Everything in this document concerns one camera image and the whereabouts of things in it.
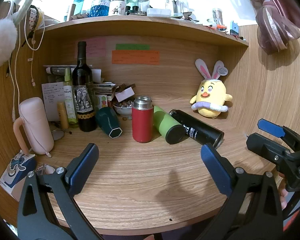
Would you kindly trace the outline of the person's right hand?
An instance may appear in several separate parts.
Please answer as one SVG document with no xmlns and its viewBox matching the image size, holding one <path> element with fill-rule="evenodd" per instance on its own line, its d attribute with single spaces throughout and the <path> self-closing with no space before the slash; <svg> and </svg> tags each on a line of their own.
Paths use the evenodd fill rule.
<svg viewBox="0 0 300 240">
<path fill-rule="evenodd" d="M 282 209 L 285 209 L 287 206 L 286 197 L 288 196 L 288 191 L 286 190 L 286 179 L 285 179 L 285 175 L 282 173 L 279 173 L 279 176 L 282 178 L 278 188 L 279 197 L 280 197 L 281 207 Z"/>
</svg>

